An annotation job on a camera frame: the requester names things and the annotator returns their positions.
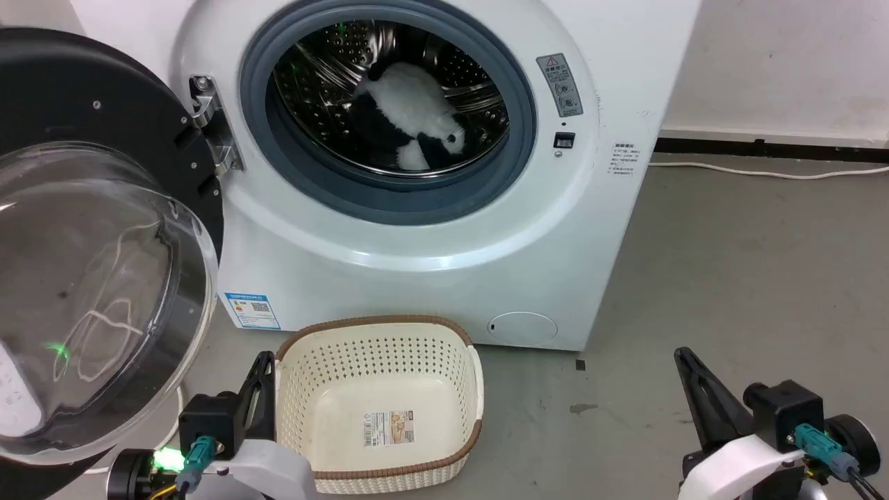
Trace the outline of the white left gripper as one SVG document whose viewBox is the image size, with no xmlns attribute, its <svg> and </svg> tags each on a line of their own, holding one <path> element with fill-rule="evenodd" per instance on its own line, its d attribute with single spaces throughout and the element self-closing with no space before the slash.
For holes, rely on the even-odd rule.
<svg viewBox="0 0 889 500">
<path fill-rule="evenodd" d="M 235 412 L 235 443 L 242 445 L 204 471 L 202 500 L 318 500 L 307 458 L 275 442 L 275 363 L 268 351 L 254 358 Z"/>
</svg>

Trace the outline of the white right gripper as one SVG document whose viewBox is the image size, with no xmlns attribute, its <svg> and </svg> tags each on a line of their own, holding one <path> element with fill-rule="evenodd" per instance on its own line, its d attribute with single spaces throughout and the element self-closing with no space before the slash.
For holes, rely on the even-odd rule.
<svg viewBox="0 0 889 500">
<path fill-rule="evenodd" d="M 750 435 L 750 412 L 692 349 L 677 348 L 674 360 L 701 451 L 711 453 L 691 469 L 677 500 L 752 500 L 756 485 L 804 457 L 795 444 L 783 452 Z"/>
</svg>

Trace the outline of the black round washer door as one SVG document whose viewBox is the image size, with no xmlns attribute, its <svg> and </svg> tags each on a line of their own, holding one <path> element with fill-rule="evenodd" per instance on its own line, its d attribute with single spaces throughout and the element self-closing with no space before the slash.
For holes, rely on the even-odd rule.
<svg viewBox="0 0 889 500">
<path fill-rule="evenodd" d="M 180 98 L 123 51 L 0 26 L 0 500 L 45 500 L 171 398 L 224 218 Z"/>
</svg>

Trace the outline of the white front-load washing machine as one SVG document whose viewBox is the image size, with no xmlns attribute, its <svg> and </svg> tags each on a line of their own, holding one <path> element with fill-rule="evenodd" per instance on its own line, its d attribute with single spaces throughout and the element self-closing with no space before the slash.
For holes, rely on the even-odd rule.
<svg viewBox="0 0 889 500">
<path fill-rule="evenodd" d="M 703 0 L 447 0 L 501 35 L 535 98 L 524 173 L 444 224 L 343 215 L 287 183 L 247 128 L 242 61 L 296 0 L 69 0 L 80 32 L 144 63 L 190 101 L 212 76 L 244 172 L 219 177 L 219 293 L 264 294 L 283 331 L 381 315 L 435 315 L 477 344 L 509 311 L 549 317 L 537 349 L 580 351 L 596 322 Z M 564 53 L 583 114 L 559 117 L 536 59 Z"/>
</svg>

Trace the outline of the metal door hinge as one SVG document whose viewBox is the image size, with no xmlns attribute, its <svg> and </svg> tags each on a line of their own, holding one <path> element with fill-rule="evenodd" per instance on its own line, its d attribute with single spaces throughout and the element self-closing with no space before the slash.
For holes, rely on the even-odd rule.
<svg viewBox="0 0 889 500">
<path fill-rule="evenodd" d="M 247 170 L 212 76 L 193 75 L 188 79 L 188 85 L 192 120 L 209 144 L 214 174 L 221 178 L 232 170 Z"/>
</svg>

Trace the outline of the blue energy label sticker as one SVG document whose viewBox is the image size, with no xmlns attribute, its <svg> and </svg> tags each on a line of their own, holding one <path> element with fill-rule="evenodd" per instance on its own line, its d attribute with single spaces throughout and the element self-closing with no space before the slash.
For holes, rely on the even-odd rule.
<svg viewBox="0 0 889 500">
<path fill-rule="evenodd" d="M 264 331 L 282 330 L 267 295 L 225 292 L 224 298 L 236 326 Z"/>
</svg>

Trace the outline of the cream perforated laundry basket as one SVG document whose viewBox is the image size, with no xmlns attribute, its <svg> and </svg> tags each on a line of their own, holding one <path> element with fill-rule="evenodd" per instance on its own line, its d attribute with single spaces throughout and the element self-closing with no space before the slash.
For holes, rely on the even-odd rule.
<svg viewBox="0 0 889 500">
<path fill-rule="evenodd" d="M 322 494 L 445 483 L 481 434 L 485 381 L 463 327 L 432 315 L 304 327 L 277 349 L 276 442 L 307 458 Z M 414 442 L 364 447 L 368 412 L 412 410 Z"/>
</svg>

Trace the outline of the paper label with barcode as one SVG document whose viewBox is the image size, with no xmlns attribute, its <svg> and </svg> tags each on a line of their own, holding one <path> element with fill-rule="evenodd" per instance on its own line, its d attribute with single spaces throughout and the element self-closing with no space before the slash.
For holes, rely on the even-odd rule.
<svg viewBox="0 0 889 500">
<path fill-rule="evenodd" d="M 412 410 L 366 412 L 363 418 L 364 447 L 413 443 L 414 422 Z"/>
</svg>

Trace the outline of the round drain filter cover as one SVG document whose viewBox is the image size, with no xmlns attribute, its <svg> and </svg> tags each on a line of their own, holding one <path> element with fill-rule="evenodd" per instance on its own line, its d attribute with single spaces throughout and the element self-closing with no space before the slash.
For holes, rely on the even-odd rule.
<svg viewBox="0 0 889 500">
<path fill-rule="evenodd" d="M 558 335 L 558 326 L 549 317 L 531 311 L 509 311 L 493 317 L 487 333 L 508 346 L 539 347 Z"/>
</svg>

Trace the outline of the black skirting strip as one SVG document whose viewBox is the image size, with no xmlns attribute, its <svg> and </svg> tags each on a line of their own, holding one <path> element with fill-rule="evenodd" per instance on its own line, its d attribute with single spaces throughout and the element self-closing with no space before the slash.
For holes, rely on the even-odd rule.
<svg viewBox="0 0 889 500">
<path fill-rule="evenodd" d="M 759 156 L 759 158 L 889 165 L 889 149 L 781 144 L 764 139 L 739 142 L 739 140 L 660 138 L 655 143 L 654 151 L 660 154 Z"/>
</svg>

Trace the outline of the black and white plush panda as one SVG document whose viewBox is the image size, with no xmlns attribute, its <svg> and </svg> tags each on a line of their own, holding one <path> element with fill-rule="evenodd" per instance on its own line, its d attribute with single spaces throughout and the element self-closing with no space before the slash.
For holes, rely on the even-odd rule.
<svg viewBox="0 0 889 500">
<path fill-rule="evenodd" d="M 407 172 L 451 167 L 475 144 L 438 80 L 407 61 L 372 65 L 356 86 L 349 117 L 358 136 Z"/>
</svg>

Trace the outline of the steel perforated washer drum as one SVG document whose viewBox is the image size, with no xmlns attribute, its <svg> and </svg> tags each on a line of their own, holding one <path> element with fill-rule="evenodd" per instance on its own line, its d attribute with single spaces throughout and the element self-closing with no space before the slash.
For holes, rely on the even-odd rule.
<svg viewBox="0 0 889 500">
<path fill-rule="evenodd" d="M 382 60 L 407 61 L 438 80 L 475 137 L 463 159 L 448 168 L 407 172 L 397 167 L 394 156 L 375 151 L 356 134 L 349 117 L 351 98 L 365 72 Z M 391 20 L 323 26 L 280 57 L 273 79 L 283 107 L 302 134 L 368 174 L 422 179 L 457 173 L 495 152 L 509 131 L 505 99 L 481 63 L 439 35 Z"/>
</svg>

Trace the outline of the grey warning sticker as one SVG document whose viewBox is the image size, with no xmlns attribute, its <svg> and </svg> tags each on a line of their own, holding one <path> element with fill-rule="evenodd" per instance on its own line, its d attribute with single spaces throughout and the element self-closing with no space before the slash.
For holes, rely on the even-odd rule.
<svg viewBox="0 0 889 500">
<path fill-rule="evenodd" d="M 564 53 L 537 57 L 559 117 L 575 117 L 583 114 L 581 95 Z"/>
</svg>

